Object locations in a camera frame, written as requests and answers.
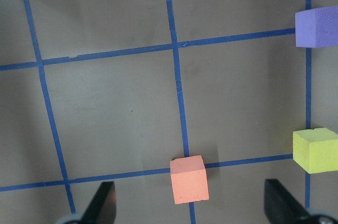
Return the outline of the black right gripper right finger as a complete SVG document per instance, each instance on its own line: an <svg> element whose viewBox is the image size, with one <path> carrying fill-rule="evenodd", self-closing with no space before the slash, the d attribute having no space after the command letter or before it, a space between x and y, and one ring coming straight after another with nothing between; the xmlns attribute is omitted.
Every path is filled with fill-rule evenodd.
<svg viewBox="0 0 338 224"><path fill-rule="evenodd" d="M269 223L311 223L311 215L279 182L265 179L264 213Z"/></svg>

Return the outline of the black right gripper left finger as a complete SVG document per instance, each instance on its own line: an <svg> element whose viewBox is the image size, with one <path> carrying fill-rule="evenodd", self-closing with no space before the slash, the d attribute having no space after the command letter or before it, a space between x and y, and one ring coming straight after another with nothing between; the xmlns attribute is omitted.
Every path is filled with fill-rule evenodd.
<svg viewBox="0 0 338 224"><path fill-rule="evenodd" d="M102 182L92 198L80 223L115 222L117 214L116 191L114 181Z"/></svg>

